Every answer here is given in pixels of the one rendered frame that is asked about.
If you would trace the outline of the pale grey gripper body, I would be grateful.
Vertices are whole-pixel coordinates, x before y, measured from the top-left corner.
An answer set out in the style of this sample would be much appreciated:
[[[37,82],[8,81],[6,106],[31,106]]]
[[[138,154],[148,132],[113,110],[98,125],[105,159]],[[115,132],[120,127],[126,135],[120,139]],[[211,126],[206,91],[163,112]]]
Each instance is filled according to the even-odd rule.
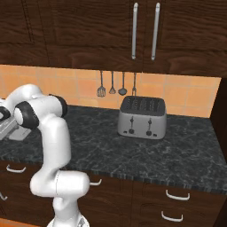
[[[30,129],[18,128],[11,133],[9,138],[15,141],[23,141],[30,134],[30,132]]]

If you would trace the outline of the dark wood drawer front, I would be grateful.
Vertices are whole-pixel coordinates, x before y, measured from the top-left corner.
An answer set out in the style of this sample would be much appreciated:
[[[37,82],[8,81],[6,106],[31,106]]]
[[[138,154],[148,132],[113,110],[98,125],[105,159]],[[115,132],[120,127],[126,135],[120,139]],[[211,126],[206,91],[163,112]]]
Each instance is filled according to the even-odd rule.
[[[130,227],[132,185],[130,180],[94,175],[87,171],[92,183],[88,193],[78,199],[78,206],[90,227]]]
[[[6,200],[0,198],[0,217],[9,220],[46,227],[54,217],[52,199],[33,195],[27,186],[0,186]]]
[[[184,219],[181,223],[166,221],[161,217],[161,211],[164,211],[165,216],[174,218],[180,218],[183,215]],[[154,201],[135,205],[131,214],[131,227],[213,227],[217,217],[215,211]]]
[[[173,200],[166,196],[166,190],[169,193],[186,197],[188,193],[191,197],[187,201]],[[212,194],[209,192],[198,192],[189,189],[177,188],[173,186],[149,184],[142,182],[133,183],[133,199],[139,200],[141,203],[155,202],[171,204],[176,203],[185,207],[194,209],[205,209],[208,211],[219,212],[225,202],[225,196],[222,194]]]
[[[24,167],[27,169],[22,174],[11,173],[6,170],[8,164],[10,164],[13,169],[23,169]],[[0,160],[0,189],[21,184],[29,185],[31,177],[40,168],[41,165],[38,164]]]

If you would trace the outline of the dark slotted spatula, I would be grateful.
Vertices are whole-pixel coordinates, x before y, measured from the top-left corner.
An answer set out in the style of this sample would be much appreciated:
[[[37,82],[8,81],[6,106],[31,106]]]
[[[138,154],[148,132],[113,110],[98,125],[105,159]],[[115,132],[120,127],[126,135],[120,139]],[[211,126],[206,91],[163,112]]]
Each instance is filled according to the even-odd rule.
[[[106,95],[106,88],[103,85],[103,72],[100,72],[100,86],[97,90],[97,96],[103,98]]]

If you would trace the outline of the small dark hanging whisk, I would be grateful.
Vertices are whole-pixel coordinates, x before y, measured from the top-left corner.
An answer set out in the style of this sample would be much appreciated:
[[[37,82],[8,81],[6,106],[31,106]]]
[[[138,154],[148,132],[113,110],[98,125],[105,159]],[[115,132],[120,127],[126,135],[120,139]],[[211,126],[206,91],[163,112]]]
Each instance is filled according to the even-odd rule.
[[[115,94],[116,90],[114,88],[114,71],[111,71],[111,88],[109,90],[109,94]]]

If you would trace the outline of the dark hanging ladle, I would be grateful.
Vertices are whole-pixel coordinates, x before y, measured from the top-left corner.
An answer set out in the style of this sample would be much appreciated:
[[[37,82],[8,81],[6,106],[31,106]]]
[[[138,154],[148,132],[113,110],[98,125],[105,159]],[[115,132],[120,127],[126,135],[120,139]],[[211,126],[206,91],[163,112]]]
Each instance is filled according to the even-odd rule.
[[[122,72],[122,87],[118,90],[118,93],[122,96],[127,94],[127,90],[124,88],[124,79],[125,79],[125,73]]]

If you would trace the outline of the silver four-slot toaster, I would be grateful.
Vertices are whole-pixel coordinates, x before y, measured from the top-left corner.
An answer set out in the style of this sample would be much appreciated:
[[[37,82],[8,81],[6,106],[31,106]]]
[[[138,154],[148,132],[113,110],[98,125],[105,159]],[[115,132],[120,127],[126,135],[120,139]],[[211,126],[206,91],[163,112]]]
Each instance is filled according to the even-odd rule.
[[[121,103],[118,133],[125,137],[163,139],[167,109],[162,98],[127,96]]]

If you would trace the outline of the dark hanging fork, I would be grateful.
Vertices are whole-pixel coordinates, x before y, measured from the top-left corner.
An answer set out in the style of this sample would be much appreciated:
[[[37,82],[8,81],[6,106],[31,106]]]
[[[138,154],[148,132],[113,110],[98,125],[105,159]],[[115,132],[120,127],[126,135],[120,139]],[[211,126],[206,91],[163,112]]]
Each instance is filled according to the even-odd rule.
[[[137,73],[134,73],[134,79],[133,79],[133,88],[132,88],[132,96],[137,95],[137,88],[136,88],[136,82],[137,82]]]

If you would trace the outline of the dark brown tall side panel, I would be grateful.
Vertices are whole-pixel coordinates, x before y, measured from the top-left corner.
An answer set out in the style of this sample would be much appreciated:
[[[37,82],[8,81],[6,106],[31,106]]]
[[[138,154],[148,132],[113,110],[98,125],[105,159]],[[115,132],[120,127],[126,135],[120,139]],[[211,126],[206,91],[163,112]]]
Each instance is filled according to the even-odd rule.
[[[210,121],[227,160],[227,78],[222,78],[210,114]]]

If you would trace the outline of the dark wood wall cupboard door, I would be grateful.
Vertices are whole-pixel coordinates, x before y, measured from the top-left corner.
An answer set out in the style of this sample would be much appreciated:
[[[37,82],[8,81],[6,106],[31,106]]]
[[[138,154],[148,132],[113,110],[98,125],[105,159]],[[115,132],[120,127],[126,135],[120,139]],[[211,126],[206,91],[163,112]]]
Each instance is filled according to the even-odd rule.
[[[49,65],[37,0],[0,0],[0,65]]]
[[[157,3],[160,18],[152,61]],[[147,0],[143,71],[227,78],[227,0]]]
[[[136,59],[131,57],[134,3],[138,3]],[[145,0],[43,0],[40,6],[51,66],[142,70]]]

